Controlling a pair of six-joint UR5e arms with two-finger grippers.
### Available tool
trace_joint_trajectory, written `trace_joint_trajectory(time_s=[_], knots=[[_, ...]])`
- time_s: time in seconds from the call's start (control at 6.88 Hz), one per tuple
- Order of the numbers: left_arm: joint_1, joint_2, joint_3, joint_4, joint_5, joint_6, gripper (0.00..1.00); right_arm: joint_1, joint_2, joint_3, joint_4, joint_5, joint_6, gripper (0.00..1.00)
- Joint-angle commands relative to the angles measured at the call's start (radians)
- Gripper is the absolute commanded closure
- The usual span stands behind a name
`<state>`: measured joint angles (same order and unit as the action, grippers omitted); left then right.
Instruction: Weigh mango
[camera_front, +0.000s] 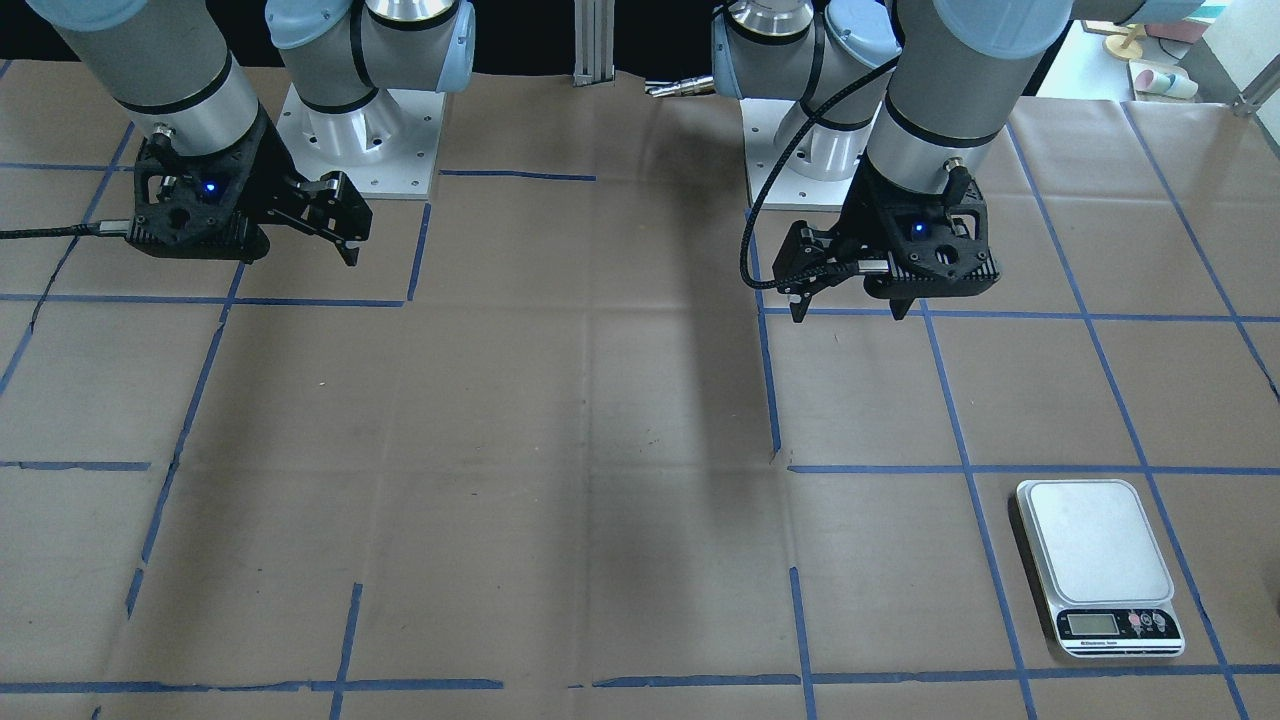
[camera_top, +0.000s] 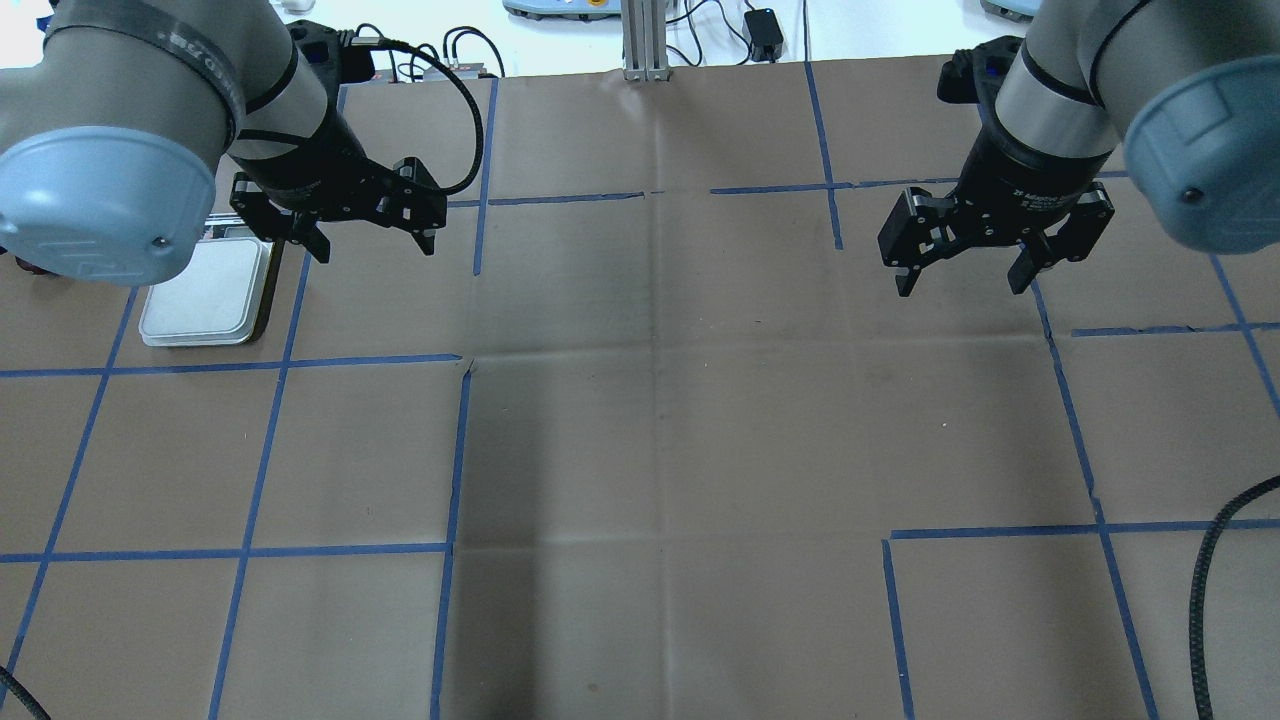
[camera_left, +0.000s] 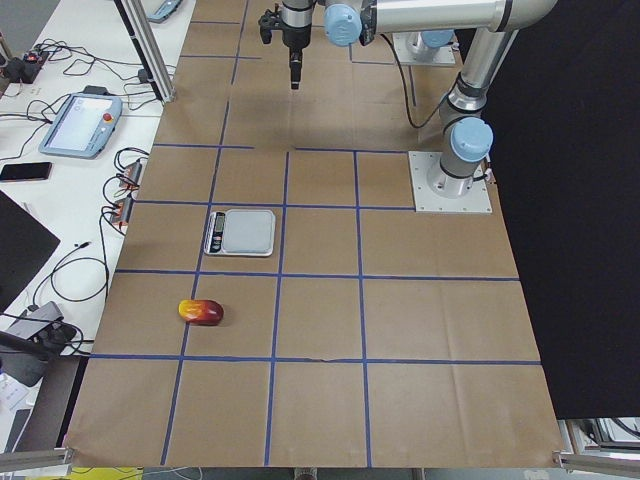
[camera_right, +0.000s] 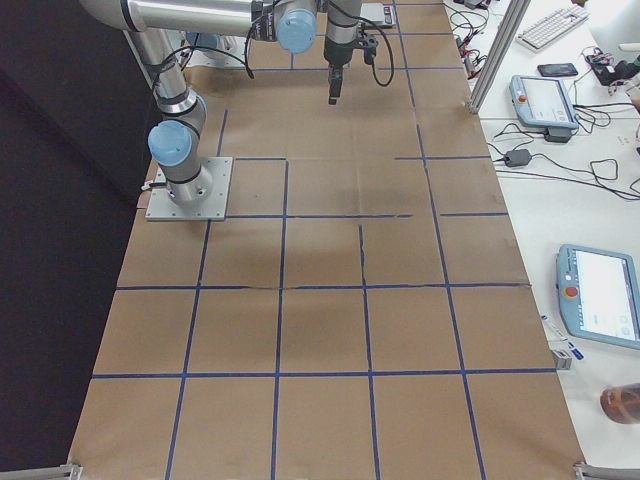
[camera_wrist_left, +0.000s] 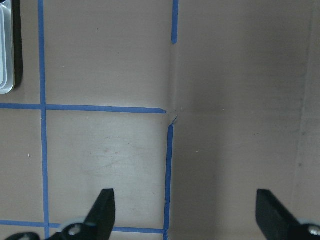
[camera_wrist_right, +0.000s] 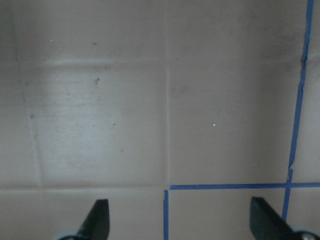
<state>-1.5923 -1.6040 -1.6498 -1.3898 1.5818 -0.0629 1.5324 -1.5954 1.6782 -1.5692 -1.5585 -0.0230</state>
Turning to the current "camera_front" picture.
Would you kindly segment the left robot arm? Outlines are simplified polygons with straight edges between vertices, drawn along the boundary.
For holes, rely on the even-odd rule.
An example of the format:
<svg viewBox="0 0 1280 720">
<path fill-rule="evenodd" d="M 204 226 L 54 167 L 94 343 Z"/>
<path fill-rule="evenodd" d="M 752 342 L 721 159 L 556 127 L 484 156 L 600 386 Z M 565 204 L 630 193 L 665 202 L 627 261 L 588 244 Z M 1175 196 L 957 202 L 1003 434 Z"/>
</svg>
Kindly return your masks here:
<svg viewBox="0 0 1280 720">
<path fill-rule="evenodd" d="M 797 104 L 771 188 L 818 128 L 863 135 L 837 222 L 795 222 L 769 279 L 801 322 L 823 290 L 860 277 L 896 319 L 919 299 L 972 297 L 1001 277 L 973 173 L 1046 51 L 1073 20 L 1179 22 L 1197 1 L 723 1 L 716 91 Z"/>
</svg>

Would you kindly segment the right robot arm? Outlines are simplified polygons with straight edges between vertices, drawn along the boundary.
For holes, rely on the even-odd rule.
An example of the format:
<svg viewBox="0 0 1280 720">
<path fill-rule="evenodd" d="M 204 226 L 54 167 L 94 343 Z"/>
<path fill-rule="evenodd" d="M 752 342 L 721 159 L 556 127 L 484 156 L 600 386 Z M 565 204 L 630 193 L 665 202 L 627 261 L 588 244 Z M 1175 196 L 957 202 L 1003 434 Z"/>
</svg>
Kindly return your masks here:
<svg viewBox="0 0 1280 720">
<path fill-rule="evenodd" d="M 204 1 L 33 1 L 141 135 L 134 209 L 76 227 L 152 258 L 251 264 L 287 225 L 355 266 L 372 210 L 349 169 L 411 126 L 397 91 L 454 94 L 474 68 L 470 1 L 270 1 L 264 17 L 328 169 L 302 173 Z"/>
</svg>

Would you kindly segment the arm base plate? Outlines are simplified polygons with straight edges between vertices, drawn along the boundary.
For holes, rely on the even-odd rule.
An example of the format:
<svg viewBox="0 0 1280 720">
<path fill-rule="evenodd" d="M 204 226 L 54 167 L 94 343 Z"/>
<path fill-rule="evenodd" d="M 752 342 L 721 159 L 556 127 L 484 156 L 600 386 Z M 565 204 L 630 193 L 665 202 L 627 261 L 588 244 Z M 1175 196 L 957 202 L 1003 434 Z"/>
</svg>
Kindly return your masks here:
<svg viewBox="0 0 1280 720">
<path fill-rule="evenodd" d="M 744 99 L 740 109 L 749 199 L 754 200 L 806 115 L 796 102 L 774 99 Z M 840 210 L 869 135 L 869 124 L 851 131 L 813 126 L 771 186 L 764 208 Z"/>
<path fill-rule="evenodd" d="M 428 200 L 447 94 L 381 90 L 365 106 L 330 114 L 306 106 L 291 86 L 276 129 L 298 173 L 348 176 L 365 199 Z"/>
</svg>

